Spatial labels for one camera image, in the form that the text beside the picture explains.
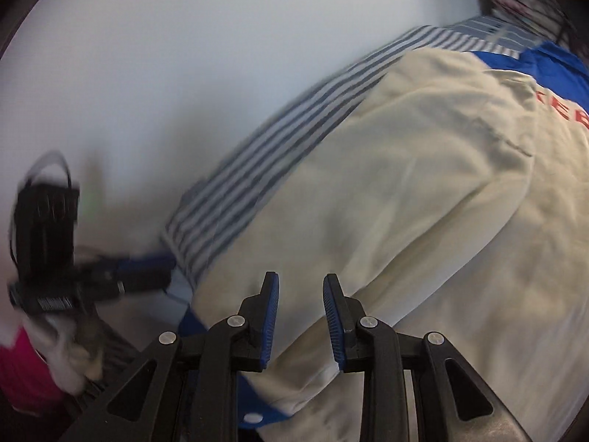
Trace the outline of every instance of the white wall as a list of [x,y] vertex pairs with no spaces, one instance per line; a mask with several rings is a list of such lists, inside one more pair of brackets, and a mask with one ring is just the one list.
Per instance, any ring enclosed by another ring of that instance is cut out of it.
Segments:
[[[155,242],[181,193],[319,79],[477,0],[41,0],[0,61],[0,234],[17,185],[59,148],[82,186],[78,240]],[[0,279],[15,273],[0,238]],[[18,318],[2,291],[10,340]]]

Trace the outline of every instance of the white cloth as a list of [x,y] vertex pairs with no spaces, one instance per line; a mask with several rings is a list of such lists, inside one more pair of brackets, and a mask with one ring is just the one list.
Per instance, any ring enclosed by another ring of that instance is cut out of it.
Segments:
[[217,259],[193,299],[205,325],[280,276],[271,363],[246,376],[299,413],[265,440],[358,439],[361,376],[336,377],[323,318],[330,272],[400,332],[443,332],[535,441],[564,431],[589,392],[589,161],[584,126],[538,89],[471,54],[408,54]]

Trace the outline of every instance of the pink fabric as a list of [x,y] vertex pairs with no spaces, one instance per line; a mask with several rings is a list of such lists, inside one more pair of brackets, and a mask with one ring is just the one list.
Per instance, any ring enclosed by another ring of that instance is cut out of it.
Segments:
[[0,390],[15,409],[37,414],[65,397],[22,327],[11,349],[0,348]]

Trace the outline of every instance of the silver rivet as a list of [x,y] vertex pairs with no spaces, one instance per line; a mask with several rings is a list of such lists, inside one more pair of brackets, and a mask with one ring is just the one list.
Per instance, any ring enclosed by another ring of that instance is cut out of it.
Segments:
[[430,332],[428,334],[428,341],[431,344],[442,345],[444,343],[444,340],[444,336],[441,335],[439,332]]
[[370,329],[371,327],[376,327],[377,324],[378,321],[372,316],[364,316],[360,319],[360,325],[362,327],[368,327]]
[[162,332],[157,340],[163,345],[172,344],[176,340],[176,334],[168,330],[167,332]]
[[243,416],[243,421],[247,424],[259,424],[264,420],[264,416],[262,414],[258,414],[257,412],[250,412]]
[[231,327],[241,327],[246,323],[246,320],[243,316],[237,315],[237,316],[231,316],[230,318],[228,318],[227,323]]

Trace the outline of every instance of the white button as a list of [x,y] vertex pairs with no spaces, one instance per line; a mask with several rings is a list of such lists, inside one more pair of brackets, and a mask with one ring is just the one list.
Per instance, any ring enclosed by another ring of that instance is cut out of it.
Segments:
[[262,414],[258,414],[257,412],[250,412],[243,416],[243,421],[248,424],[259,424],[264,420],[264,416]]

